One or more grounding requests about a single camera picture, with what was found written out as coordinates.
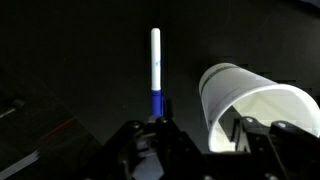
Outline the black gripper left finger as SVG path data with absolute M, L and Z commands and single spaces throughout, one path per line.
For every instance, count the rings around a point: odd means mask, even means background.
M 137 180 L 138 166 L 156 158 L 158 180 L 214 179 L 214 170 L 189 135 L 168 118 L 125 123 L 78 171 L 78 180 Z

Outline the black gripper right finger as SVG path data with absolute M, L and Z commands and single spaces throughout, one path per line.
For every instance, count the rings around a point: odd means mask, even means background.
M 258 180 L 320 180 L 320 139 L 297 125 L 238 117 L 230 141 L 253 159 Z

